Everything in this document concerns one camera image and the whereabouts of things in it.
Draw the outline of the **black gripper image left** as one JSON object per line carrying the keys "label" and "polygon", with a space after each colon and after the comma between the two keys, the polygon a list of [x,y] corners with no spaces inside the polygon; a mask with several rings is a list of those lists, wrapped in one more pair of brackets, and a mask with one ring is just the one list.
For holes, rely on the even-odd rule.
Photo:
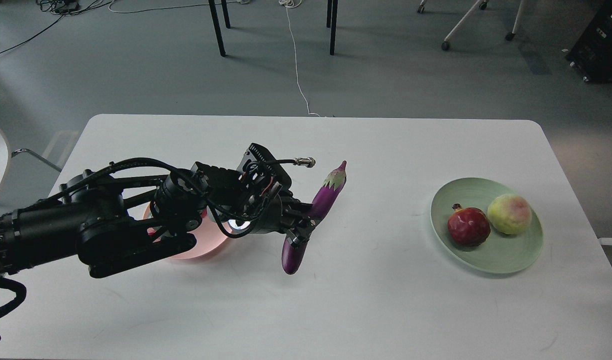
{"label": "black gripper image left", "polygon": [[299,202],[290,189],[280,188],[278,182],[254,185],[236,169],[196,162],[190,169],[172,171],[155,191],[151,212],[161,224],[151,235],[195,230],[208,209],[210,219],[231,239],[277,232],[287,234],[284,246],[303,248],[322,221],[322,202]]}

